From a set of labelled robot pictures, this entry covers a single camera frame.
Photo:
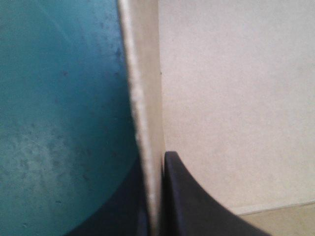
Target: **beige floor tile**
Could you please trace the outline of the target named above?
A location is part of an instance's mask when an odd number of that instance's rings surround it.
[[[315,204],[242,215],[273,236],[315,236]]]

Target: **teal surface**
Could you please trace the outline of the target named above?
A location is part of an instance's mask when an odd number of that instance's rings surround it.
[[[138,157],[115,0],[0,3],[0,236],[59,236]]]

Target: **teal plastic container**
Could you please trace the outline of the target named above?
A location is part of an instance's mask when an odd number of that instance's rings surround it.
[[[138,158],[115,0],[0,4],[0,236],[60,236]]]

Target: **black curved edge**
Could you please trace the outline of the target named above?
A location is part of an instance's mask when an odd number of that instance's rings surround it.
[[[65,236],[148,236],[148,215],[139,158],[113,196]]]
[[[209,196],[175,151],[165,154],[163,188],[165,235],[269,235],[234,215]]]

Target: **beige wall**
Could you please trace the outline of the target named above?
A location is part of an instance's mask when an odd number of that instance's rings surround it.
[[[163,125],[234,213],[315,200],[315,1],[160,0]]]
[[[148,204],[150,235],[156,236],[159,232],[161,163],[165,152],[158,47],[158,1],[119,0],[118,3],[132,115]]]

